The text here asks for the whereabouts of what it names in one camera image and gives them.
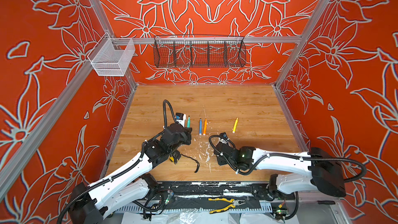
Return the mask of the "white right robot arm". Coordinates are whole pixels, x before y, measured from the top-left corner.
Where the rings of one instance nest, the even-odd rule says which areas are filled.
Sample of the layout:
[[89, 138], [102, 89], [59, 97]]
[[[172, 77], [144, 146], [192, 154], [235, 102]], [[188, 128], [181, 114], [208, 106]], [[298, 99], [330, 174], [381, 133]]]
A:
[[315, 191], [332, 197], [346, 196], [346, 183], [360, 180], [366, 166], [356, 160], [332, 157], [320, 148], [309, 152], [275, 152], [251, 146], [237, 149], [226, 133], [208, 138], [217, 163], [228, 165], [236, 174], [248, 176], [256, 170], [281, 171], [268, 183], [270, 194], [289, 195], [300, 191]]

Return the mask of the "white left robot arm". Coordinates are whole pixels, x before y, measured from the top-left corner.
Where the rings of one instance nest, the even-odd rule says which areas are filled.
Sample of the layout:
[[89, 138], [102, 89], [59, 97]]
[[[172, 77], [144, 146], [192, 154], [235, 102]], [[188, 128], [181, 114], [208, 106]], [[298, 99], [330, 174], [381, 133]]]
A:
[[128, 163], [108, 176], [73, 189], [72, 198], [58, 216], [66, 214], [74, 224], [100, 224], [129, 202], [146, 197], [156, 186], [149, 172], [165, 162], [182, 145], [190, 145], [192, 128], [172, 123], [153, 138], [142, 143], [141, 151]]

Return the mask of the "green marker pen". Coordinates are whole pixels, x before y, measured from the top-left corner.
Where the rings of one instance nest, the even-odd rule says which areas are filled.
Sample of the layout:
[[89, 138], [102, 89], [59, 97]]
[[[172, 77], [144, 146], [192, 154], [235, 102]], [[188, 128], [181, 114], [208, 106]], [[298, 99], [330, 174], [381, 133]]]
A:
[[191, 125], [191, 120], [190, 120], [190, 116], [188, 116], [187, 127], [190, 128], [190, 125]]

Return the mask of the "orange marker pen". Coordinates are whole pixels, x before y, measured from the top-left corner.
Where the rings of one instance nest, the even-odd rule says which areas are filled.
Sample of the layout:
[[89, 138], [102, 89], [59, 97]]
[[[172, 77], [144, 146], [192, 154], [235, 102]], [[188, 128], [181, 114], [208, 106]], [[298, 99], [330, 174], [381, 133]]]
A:
[[207, 119], [205, 118], [204, 123], [203, 123], [203, 135], [206, 135], [207, 132]]

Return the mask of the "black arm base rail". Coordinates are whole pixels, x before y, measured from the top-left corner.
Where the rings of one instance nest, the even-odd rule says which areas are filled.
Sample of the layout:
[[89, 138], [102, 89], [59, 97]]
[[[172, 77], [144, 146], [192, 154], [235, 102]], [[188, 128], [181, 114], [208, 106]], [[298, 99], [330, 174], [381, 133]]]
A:
[[172, 191], [180, 197], [252, 197], [256, 200], [280, 200], [282, 195], [268, 188], [265, 182], [250, 181], [160, 181], [150, 189], [146, 198], [156, 193]]

